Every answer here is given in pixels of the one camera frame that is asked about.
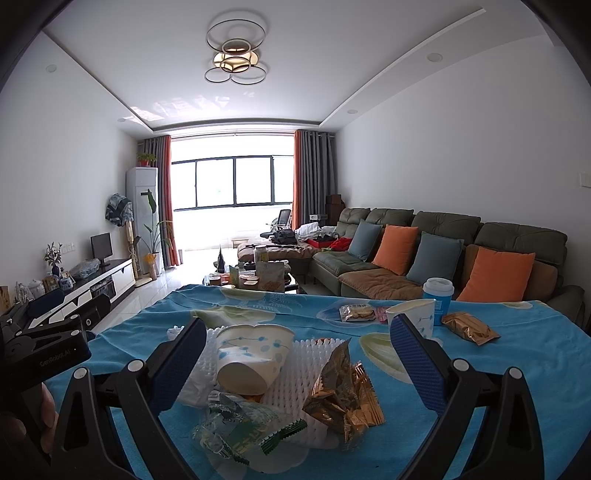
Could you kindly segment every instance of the computer monitor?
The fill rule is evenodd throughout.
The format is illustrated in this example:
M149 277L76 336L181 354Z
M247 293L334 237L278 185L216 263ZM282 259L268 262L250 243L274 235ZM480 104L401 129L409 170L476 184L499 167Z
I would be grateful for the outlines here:
M102 233L90 237L90 244L92 246L92 257L100 260L100 267L107 267L110 262L105 263L105 258L113 255L113 248L111 247L111 234Z

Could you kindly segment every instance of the orange pillow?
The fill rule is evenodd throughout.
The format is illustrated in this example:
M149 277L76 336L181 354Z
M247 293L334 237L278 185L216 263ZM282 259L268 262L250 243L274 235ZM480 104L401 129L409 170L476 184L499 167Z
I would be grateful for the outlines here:
M480 247L470 279L457 300L483 303L523 300L534 259L535 254L495 252Z
M417 235L417 226L387 225L372 263L396 275L404 275L408 270Z

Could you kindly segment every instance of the light switch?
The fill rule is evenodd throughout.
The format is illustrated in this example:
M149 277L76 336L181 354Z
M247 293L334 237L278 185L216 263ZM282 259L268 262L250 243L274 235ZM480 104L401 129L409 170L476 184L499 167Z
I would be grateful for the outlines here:
M579 173L579 183L582 187L588 187L591 189L591 173L582 171Z

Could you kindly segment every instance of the blue tablecloth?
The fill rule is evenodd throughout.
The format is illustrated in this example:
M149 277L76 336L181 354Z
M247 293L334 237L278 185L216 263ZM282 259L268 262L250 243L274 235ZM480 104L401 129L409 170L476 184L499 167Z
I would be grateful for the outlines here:
M92 358L85 365L94 374L119 371L134 358L147 358L166 341L166 330L183 325L199 315L208 327L233 323L279 323L295 331L296 339L351 338L354 361L365 366L384 410L386 423L369 429L362 444L351 452L339 450L299 451L299 460L280 480L314 478L396 478L416 452L436 419L426 410L415 388L388 375L369 359L359 338L387 333L376 323L342 323L338 308L359 300L228 290L186 286L126 322L106 330L91 341ZM374 301L390 306L396 301ZM476 369L503 373L515 365L525 374L536 407L542 441L546 478L556 479L570 462L591 429L591 339L566 317L540 302L518 309L503 304L452 302L450 312L469 312L496 330L501 338L483 346L465 341L445 327L435 327L435 337L451 358L467 359ZM47 385L58 406L72 370L49 380ZM480 426L483 409L476 410L446 478L460 474ZM115 423L136 475L150 478L133 444L122 413L114 409ZM243 467L232 472L227 466L212 466L195 448L191 430L199 412L179 403L160 415L168 434L200 479L263 478L268 475Z

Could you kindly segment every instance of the crumpled gold wrapper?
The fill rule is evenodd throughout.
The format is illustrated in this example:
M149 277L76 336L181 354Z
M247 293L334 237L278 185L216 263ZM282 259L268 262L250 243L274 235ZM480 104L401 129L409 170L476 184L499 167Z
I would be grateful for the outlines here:
M441 318L441 323L464 340L471 340L478 346L495 338L501 338L486 323L466 312L449 313Z
M386 420L361 362L351 366L349 340L332 352L302 410L343 435L343 449L356 446L369 426Z

